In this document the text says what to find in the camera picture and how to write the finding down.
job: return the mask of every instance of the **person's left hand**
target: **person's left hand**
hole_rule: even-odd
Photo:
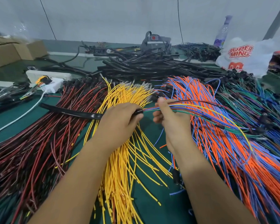
[[[132,103],[118,104],[108,108],[90,142],[97,149],[104,149],[111,154],[127,141],[143,118],[143,114],[132,117],[139,108],[141,108],[139,105]]]

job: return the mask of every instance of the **hand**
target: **hand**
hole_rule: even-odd
[[[112,153],[129,139],[143,114],[132,117],[137,104],[123,103],[107,109],[90,141],[97,149]]]
[[[168,150],[176,155],[181,154],[183,149],[188,149],[187,145],[193,145],[194,141],[191,134],[191,115],[186,113],[174,113],[168,103],[176,100],[165,100],[163,97],[158,99],[156,105],[160,111],[153,113],[153,121],[161,123],[166,132],[166,143]]]

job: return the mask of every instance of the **red logo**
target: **red logo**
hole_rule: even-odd
[[[228,69],[235,68],[237,71],[241,71],[243,70],[243,66],[244,64],[242,62],[237,62],[237,63],[231,62],[228,66]]]
[[[253,48],[254,48],[254,46],[251,46],[251,45],[245,45],[245,46],[231,48],[228,51],[229,58],[248,57],[251,55]]]

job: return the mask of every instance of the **forearm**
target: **forearm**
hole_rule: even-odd
[[[87,142],[29,224],[88,224],[108,157]]]
[[[257,223],[194,142],[175,158],[198,224]]]

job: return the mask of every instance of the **white plastic bag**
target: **white plastic bag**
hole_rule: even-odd
[[[233,38],[224,45],[216,65],[228,69],[245,70],[253,73],[254,77],[261,78],[266,75],[269,62],[274,51],[279,47],[272,39],[263,41],[243,41],[239,37]]]

